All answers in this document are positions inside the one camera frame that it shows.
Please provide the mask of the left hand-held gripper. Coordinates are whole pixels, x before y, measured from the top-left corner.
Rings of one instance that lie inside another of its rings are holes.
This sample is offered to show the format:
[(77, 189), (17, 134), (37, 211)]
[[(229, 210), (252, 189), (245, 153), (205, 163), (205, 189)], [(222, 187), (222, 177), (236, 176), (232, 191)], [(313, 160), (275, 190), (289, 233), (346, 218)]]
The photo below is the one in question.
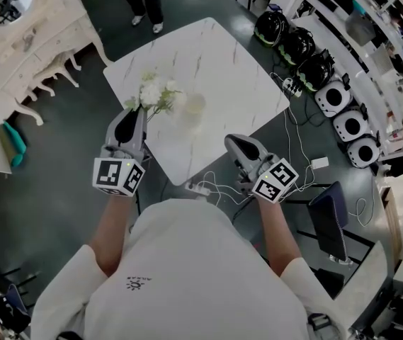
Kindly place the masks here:
[[(92, 186), (108, 195), (133, 197), (142, 181), (142, 162), (147, 150), (142, 146), (147, 132), (147, 111), (125, 109), (109, 124), (106, 144), (94, 159)], [(130, 148), (120, 147), (127, 143)]]

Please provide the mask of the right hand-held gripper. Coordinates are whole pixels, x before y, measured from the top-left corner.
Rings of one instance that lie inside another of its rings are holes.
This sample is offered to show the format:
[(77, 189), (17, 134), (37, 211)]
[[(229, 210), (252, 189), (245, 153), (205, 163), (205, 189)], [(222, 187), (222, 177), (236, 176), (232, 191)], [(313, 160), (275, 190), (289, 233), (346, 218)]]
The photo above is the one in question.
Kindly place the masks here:
[(284, 158), (269, 153), (256, 139), (240, 134), (228, 134), (225, 147), (233, 161), (249, 163), (242, 169), (237, 185), (243, 194), (253, 194), (269, 203), (276, 203), (299, 178), (299, 174)]

